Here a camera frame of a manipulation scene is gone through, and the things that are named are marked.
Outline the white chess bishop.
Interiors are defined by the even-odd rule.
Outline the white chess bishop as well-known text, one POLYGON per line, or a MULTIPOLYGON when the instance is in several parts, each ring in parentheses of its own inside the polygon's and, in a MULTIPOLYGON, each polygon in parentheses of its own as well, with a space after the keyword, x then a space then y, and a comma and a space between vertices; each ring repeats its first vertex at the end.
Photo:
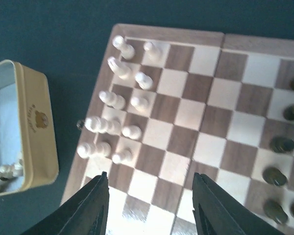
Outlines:
POLYGON ((98 96, 103 103, 115 109, 121 110, 126 105, 125 98, 114 92, 100 91, 98 96))

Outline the white chess rook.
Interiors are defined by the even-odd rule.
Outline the white chess rook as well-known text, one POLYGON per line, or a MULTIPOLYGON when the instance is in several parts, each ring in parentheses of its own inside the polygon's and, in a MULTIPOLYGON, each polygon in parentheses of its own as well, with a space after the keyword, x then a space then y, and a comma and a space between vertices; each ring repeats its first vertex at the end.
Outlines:
POLYGON ((135 49, 132 45, 127 44, 121 35, 117 35, 112 40, 112 45, 121 52, 121 56, 130 60, 135 55, 135 49))

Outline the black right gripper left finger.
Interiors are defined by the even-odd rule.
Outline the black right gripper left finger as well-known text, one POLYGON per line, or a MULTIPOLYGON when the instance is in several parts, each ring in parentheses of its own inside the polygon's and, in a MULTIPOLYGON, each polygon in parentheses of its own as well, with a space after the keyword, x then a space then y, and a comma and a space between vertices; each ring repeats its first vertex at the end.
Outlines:
POLYGON ((24 235, 104 235, 109 208, 107 173, 95 176, 24 235))

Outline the white chess knight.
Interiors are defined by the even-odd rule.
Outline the white chess knight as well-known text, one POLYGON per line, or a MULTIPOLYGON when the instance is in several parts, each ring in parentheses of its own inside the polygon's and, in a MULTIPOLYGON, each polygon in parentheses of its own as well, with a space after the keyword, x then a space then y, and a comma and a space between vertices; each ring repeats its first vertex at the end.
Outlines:
POLYGON ((119 59, 111 56, 107 59, 107 63, 111 71, 119 78, 126 80, 131 76, 131 68, 119 59))

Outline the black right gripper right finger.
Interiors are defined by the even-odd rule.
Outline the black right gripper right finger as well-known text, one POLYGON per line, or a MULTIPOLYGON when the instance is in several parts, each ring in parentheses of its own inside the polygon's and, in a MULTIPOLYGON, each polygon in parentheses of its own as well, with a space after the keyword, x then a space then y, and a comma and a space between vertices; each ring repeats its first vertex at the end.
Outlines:
POLYGON ((205 174, 194 173, 193 214, 199 235, 281 235, 205 174))

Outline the white chess queen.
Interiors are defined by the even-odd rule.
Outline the white chess queen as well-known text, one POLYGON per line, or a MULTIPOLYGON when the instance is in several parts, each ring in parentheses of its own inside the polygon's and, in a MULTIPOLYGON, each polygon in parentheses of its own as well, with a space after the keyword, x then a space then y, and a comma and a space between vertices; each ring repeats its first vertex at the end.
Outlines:
POLYGON ((83 159, 95 157, 108 157, 111 153, 111 146, 107 142, 86 143, 83 142, 77 147, 77 154, 83 159))

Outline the white chess pawn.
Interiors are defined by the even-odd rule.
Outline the white chess pawn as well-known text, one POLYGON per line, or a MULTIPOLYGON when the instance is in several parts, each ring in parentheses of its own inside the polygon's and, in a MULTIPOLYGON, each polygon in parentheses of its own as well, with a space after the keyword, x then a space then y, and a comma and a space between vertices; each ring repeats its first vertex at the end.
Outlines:
POLYGON ((138 126, 130 125, 130 126, 125 126, 122 129, 122 134, 125 137, 130 138, 132 140, 138 140, 142 135, 142 131, 138 126))
POLYGON ((163 58, 163 43, 147 41, 144 44, 147 61, 160 65, 163 58))
POLYGON ((141 113, 146 113, 149 111, 149 105, 150 102, 147 98, 145 97, 138 97, 134 96, 130 100, 130 104, 138 111, 141 113))
POLYGON ((119 152, 116 152, 112 155, 112 161, 115 164, 121 164, 126 161, 131 161, 133 158, 132 152, 130 149, 126 148, 119 152))
POLYGON ((151 79, 151 77, 141 71, 136 73, 135 81, 143 90, 149 90, 153 86, 153 80, 151 79))

